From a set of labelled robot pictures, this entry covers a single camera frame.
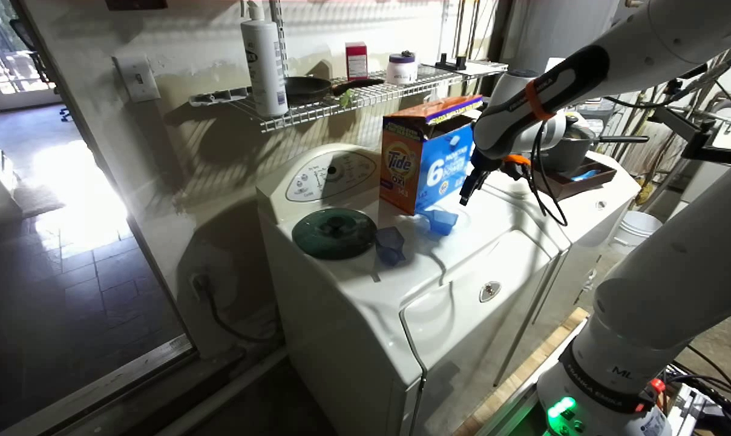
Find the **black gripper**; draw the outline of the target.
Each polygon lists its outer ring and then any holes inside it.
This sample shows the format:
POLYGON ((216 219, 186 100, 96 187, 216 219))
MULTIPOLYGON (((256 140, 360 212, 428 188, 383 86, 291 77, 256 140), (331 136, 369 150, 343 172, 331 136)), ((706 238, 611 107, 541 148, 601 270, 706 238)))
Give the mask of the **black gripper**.
POLYGON ((504 172, 510 178, 518 177, 518 170, 506 159, 490 159, 480 150, 472 152, 472 172, 466 177, 460 188, 460 202, 468 205, 472 194, 487 181, 492 172, 504 172))

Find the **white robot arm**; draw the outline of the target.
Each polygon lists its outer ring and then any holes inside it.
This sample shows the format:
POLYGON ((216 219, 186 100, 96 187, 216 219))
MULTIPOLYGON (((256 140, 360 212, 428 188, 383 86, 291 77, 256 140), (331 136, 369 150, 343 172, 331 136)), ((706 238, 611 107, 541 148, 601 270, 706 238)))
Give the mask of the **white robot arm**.
MULTIPOLYGON (((475 192, 524 130, 560 108, 658 84, 731 49, 731 0, 648 0, 475 120, 475 192)), ((595 291, 583 330, 537 377, 550 436, 624 436, 648 383, 731 318, 731 170, 645 239, 595 291)))

